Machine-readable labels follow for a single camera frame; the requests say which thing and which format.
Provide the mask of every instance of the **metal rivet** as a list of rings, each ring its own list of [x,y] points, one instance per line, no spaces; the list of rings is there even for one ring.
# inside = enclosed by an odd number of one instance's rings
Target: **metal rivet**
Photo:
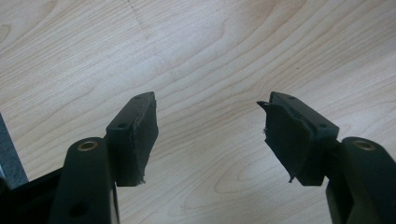
[[[89,151],[98,146],[98,143],[95,141],[86,141],[78,145],[79,151]]]
[[[354,141],[353,144],[355,145],[355,147],[359,147],[367,151],[375,150],[375,146],[366,141],[358,140],[358,141]]]

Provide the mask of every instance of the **screw hole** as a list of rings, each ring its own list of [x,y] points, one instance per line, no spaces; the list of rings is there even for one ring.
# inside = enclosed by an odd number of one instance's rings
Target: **screw hole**
[[[87,214],[90,207],[87,203],[79,202],[73,205],[69,210],[70,217],[82,217]]]
[[[117,127],[119,127],[119,128],[125,128],[126,126],[127,126],[126,123],[121,123],[121,124],[117,125]]]
[[[81,144],[78,145],[78,150],[80,151],[89,151],[91,149],[94,149],[98,146],[97,142],[94,141],[87,141],[87,142],[83,142]]]

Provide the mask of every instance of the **wooden surface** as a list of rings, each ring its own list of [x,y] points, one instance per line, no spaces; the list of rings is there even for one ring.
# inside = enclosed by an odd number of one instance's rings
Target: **wooden surface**
[[[395,159],[396,2],[0,1],[0,110],[31,180],[146,91],[160,135],[122,223],[331,223],[255,102],[294,95]]]

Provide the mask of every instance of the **dark metal arm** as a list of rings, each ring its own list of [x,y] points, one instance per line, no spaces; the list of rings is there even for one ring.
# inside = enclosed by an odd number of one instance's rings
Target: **dark metal arm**
[[[82,139],[68,149],[62,169],[15,189],[0,178],[0,223],[120,223],[116,183],[144,183],[157,136],[154,92],[132,98],[104,138]]]
[[[265,142],[303,186],[324,176],[333,223],[396,223],[396,164],[379,144],[358,137],[336,140],[339,128],[297,98],[272,92]]]

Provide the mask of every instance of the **small hole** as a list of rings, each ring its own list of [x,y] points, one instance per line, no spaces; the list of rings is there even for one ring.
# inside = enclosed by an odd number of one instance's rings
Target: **small hole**
[[[87,142],[83,142],[81,144],[78,145],[78,150],[80,151],[89,151],[91,149],[94,149],[98,146],[97,142],[94,141],[87,141]]]
[[[121,124],[119,124],[117,127],[119,127],[119,128],[125,128],[126,126],[127,126],[126,123],[121,123]]]
[[[368,150],[368,151],[375,149],[375,146],[369,142],[355,141],[355,142],[353,142],[353,144],[355,144],[356,147],[359,147],[361,149]]]
[[[87,203],[79,202],[73,205],[69,210],[70,217],[82,217],[87,214],[90,207]]]

